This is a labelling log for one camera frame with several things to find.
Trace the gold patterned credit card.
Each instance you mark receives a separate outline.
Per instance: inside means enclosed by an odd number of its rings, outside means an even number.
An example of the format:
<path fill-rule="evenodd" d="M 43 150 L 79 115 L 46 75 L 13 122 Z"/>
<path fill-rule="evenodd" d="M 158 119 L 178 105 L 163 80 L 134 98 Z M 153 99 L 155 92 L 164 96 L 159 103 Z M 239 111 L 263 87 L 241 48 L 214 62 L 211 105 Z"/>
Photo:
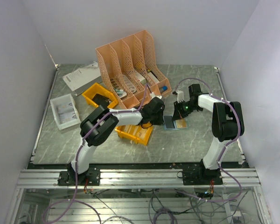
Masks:
<path fill-rule="evenodd" d="M 178 129 L 187 128 L 187 122 L 185 119 L 176 120 L 175 124 L 176 124 L 176 128 Z"/>

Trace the black credit card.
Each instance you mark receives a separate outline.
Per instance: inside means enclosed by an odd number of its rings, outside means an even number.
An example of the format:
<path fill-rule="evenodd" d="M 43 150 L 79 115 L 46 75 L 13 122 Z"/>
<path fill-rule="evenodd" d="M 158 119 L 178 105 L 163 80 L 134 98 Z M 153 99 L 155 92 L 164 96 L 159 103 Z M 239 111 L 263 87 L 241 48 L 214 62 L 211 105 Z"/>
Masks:
<path fill-rule="evenodd" d="M 175 125 L 172 120 L 172 116 L 170 116 L 170 115 L 163 116 L 163 120 L 164 120 L 164 126 L 166 129 L 175 129 Z"/>

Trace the yellow bin with cards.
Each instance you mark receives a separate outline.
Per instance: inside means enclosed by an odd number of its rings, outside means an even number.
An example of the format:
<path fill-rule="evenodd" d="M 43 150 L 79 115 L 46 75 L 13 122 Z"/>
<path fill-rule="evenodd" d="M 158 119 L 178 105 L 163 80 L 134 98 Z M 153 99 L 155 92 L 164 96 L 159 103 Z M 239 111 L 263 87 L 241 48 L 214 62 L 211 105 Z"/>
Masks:
<path fill-rule="evenodd" d="M 136 144 L 146 146 L 153 131 L 153 126 L 150 123 L 138 126 L 125 125 L 116 127 L 115 131 L 122 139 L 128 139 Z"/>

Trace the yellow bin with black items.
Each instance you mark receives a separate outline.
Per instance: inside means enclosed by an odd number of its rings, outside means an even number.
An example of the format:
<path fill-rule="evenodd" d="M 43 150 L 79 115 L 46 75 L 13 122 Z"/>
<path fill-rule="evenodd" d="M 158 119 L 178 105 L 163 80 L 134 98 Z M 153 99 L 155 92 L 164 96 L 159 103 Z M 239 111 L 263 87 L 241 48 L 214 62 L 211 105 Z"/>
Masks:
<path fill-rule="evenodd" d="M 94 83 L 86 91 L 82 93 L 88 105 L 98 107 L 106 105 L 108 108 L 114 108 L 118 105 L 118 100 L 115 95 L 98 83 Z"/>

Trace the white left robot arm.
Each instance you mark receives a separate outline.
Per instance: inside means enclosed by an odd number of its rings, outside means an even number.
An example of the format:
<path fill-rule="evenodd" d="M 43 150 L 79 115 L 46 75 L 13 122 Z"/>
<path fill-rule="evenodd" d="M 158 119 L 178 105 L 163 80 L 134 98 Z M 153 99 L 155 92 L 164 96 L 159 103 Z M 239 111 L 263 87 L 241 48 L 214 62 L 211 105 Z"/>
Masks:
<path fill-rule="evenodd" d="M 66 184 L 81 185 L 85 182 L 91 158 L 98 146 L 103 144 L 117 126 L 163 124 L 164 102 L 152 98 L 146 105 L 126 110 L 109 109 L 100 105 L 80 124 L 80 147 L 68 165 Z"/>

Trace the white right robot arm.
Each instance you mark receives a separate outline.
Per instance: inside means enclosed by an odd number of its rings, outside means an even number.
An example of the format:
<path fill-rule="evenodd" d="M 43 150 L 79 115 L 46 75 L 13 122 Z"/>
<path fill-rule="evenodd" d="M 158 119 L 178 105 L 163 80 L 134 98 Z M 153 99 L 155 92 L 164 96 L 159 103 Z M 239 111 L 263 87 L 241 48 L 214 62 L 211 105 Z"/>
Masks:
<path fill-rule="evenodd" d="M 200 184 L 208 184 L 219 174 L 219 165 L 227 147 L 244 134 L 241 104 L 237 101 L 226 101 L 211 93 L 203 93 L 199 84 L 189 86 L 189 101 L 184 100 L 184 92 L 181 90 L 175 90 L 173 95 L 176 96 L 172 118 L 174 121 L 183 119 L 194 111 L 205 109 L 212 113 L 213 140 L 199 168 L 192 173 Z"/>

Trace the white bin with cards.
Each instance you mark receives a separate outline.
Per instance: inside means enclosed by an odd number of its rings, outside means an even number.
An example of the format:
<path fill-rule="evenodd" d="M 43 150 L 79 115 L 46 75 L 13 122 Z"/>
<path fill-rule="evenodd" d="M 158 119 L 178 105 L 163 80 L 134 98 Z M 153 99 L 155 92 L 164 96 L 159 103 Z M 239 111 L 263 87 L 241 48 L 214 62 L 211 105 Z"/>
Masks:
<path fill-rule="evenodd" d="M 64 130 L 81 123 L 75 101 L 71 94 L 51 99 L 50 105 L 59 130 Z"/>

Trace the blue capped bottle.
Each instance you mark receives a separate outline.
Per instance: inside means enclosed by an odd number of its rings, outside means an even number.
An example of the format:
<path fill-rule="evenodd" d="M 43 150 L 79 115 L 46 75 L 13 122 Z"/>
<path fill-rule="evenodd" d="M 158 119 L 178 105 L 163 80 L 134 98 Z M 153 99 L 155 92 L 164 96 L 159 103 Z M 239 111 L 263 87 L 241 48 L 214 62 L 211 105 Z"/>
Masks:
<path fill-rule="evenodd" d="M 160 88 L 160 92 L 164 92 L 164 91 L 166 91 L 167 89 L 168 89 L 167 86 L 163 86 L 163 87 Z"/>

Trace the white stapler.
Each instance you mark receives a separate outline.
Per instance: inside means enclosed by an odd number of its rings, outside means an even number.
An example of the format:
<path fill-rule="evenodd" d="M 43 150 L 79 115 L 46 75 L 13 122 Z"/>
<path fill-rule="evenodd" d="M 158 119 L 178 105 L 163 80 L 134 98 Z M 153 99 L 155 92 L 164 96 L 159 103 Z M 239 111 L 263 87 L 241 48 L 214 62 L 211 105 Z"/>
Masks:
<path fill-rule="evenodd" d="M 120 99 L 124 99 L 127 96 L 127 93 L 123 89 L 116 89 L 115 92 Z"/>

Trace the peach plastic file organizer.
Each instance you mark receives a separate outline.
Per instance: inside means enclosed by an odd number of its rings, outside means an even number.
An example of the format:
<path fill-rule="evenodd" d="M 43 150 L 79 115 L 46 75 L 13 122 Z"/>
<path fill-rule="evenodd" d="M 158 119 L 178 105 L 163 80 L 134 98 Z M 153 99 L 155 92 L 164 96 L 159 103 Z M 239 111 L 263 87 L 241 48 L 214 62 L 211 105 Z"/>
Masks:
<path fill-rule="evenodd" d="M 166 97 L 171 93 L 169 80 L 156 65 L 153 36 L 146 30 L 96 48 L 103 83 L 109 91 L 123 89 L 127 96 L 119 107 L 130 109 L 141 101 L 148 103 L 151 93 Z"/>

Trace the white paper booklet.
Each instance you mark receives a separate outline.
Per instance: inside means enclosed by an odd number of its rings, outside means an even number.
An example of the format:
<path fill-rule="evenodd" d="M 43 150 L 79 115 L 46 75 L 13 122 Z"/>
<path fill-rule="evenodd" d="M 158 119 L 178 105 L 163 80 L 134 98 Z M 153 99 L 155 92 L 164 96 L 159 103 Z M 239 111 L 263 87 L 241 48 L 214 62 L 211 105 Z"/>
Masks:
<path fill-rule="evenodd" d="M 93 62 L 78 68 L 63 76 L 63 81 L 76 96 L 81 95 L 94 83 L 102 82 L 99 65 L 97 62 Z"/>

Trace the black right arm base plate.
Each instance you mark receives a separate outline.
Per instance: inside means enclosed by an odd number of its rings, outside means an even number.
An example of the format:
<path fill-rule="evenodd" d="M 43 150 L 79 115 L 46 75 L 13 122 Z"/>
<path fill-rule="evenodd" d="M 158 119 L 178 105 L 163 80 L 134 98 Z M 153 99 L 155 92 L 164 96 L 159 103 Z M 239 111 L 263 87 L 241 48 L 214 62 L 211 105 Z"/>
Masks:
<path fill-rule="evenodd" d="M 221 185 L 223 184 L 221 172 L 217 170 L 182 170 L 177 172 L 177 177 L 182 179 L 183 185 Z"/>

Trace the aluminium frame rail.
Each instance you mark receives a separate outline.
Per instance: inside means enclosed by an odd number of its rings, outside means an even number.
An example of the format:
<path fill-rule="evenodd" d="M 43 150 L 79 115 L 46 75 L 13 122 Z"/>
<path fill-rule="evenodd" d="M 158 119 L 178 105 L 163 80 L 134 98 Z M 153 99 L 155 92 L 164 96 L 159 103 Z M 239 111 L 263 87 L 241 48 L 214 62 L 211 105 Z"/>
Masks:
<path fill-rule="evenodd" d="M 256 169 L 226 169 L 222 172 L 222 184 L 216 187 L 258 187 L 261 185 Z M 61 170 L 25 169 L 20 172 L 16 187 L 23 189 L 73 189 L 74 186 L 59 186 L 59 173 Z M 87 184 L 92 189 L 127 189 L 127 188 L 182 188 L 182 187 L 208 187 L 207 184 L 195 184 L 193 180 L 189 185 L 182 180 L 181 169 L 102 169 L 98 178 Z"/>

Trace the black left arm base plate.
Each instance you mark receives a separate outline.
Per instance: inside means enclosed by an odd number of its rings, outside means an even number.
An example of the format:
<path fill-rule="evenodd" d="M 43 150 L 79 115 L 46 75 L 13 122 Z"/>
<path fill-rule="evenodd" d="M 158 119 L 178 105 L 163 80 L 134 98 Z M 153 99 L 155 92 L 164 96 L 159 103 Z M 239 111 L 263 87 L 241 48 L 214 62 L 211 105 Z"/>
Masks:
<path fill-rule="evenodd" d="M 88 170 L 83 174 L 77 175 L 78 186 L 98 186 L 100 184 L 100 171 Z M 61 171 L 57 180 L 58 186 L 75 186 L 76 178 L 75 173 L 69 171 Z"/>

